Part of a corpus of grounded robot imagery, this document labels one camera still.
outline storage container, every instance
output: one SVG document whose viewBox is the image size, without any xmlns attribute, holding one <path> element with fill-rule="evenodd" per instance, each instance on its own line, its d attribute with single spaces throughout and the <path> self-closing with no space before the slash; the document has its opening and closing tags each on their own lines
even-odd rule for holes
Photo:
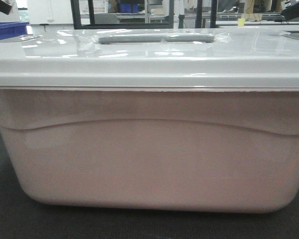
<svg viewBox="0 0 299 239">
<path fill-rule="evenodd" d="M 299 40 L 70 30 L 0 43 L 0 131 L 31 198 L 265 213 L 299 188 Z"/>
<path fill-rule="evenodd" d="M 139 5 L 138 4 L 121 3 L 120 4 L 120 12 L 122 12 L 122 13 L 137 13 L 137 12 L 139 12 Z"/>
<path fill-rule="evenodd" d="M 0 22 L 0 40 L 15 36 L 26 35 L 28 22 Z"/>
</svg>

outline gray floor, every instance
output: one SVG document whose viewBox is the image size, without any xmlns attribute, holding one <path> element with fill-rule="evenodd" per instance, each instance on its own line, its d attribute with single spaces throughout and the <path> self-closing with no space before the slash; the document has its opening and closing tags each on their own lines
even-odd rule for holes
<svg viewBox="0 0 299 239">
<path fill-rule="evenodd" d="M 0 239 L 299 239 L 299 192 L 264 215 L 48 206 L 21 190 L 0 136 Z"/>
</svg>

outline gray handle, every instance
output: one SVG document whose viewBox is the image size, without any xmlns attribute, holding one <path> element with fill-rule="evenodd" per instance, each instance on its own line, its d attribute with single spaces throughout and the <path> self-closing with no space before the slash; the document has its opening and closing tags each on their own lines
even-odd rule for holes
<svg viewBox="0 0 299 239">
<path fill-rule="evenodd" d="M 99 44 L 115 43 L 141 43 L 141 42 L 213 42 L 214 35 L 210 34 L 134 34 L 134 35 L 114 35 L 102 36 L 98 39 Z"/>
</svg>

